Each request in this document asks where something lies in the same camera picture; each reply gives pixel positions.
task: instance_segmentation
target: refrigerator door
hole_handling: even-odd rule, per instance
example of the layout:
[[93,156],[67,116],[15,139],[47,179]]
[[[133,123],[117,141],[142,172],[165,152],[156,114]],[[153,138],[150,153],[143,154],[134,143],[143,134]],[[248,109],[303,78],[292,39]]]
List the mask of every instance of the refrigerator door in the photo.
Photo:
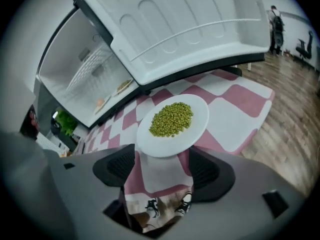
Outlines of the refrigerator door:
[[141,86],[263,60],[270,46],[262,0],[74,1]]

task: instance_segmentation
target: green plant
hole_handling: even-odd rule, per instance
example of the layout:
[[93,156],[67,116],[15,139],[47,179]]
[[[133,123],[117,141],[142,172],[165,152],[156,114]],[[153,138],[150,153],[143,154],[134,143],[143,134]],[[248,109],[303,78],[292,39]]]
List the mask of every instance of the green plant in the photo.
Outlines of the green plant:
[[61,125],[61,131],[65,135],[72,136],[78,123],[67,112],[62,109],[58,110],[55,120]]

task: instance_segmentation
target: wooden floor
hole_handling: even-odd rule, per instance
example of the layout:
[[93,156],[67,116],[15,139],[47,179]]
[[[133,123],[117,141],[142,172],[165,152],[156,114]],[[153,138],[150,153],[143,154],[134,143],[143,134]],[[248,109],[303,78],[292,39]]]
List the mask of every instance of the wooden floor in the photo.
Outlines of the wooden floor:
[[243,77],[275,91],[271,110],[241,155],[277,171],[306,196],[320,171],[319,74],[290,57],[267,53],[264,62],[240,65]]

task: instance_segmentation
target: chair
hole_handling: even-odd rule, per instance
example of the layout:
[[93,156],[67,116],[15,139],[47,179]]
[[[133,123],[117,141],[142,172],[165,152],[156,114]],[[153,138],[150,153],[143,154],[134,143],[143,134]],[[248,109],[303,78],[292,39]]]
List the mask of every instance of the chair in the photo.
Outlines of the chair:
[[305,59],[310,60],[312,58],[312,41],[313,41],[314,34],[312,31],[309,31],[309,42],[307,47],[305,48],[305,41],[299,39],[301,42],[301,47],[297,46],[295,50],[300,53],[300,57],[302,57],[302,65],[306,64]]

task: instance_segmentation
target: shoe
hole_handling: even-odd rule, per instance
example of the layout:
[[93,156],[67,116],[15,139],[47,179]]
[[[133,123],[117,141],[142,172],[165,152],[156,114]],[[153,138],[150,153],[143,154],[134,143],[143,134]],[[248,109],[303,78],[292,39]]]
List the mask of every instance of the shoe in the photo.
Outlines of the shoe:
[[191,198],[192,193],[187,192],[184,198],[181,200],[180,206],[177,209],[175,209],[175,214],[177,216],[184,216],[189,211],[191,206]]
[[148,204],[145,208],[146,208],[148,214],[150,214],[148,211],[153,211],[155,213],[153,218],[157,218],[160,216],[160,213],[158,210],[158,198],[152,198],[152,199],[148,200]]

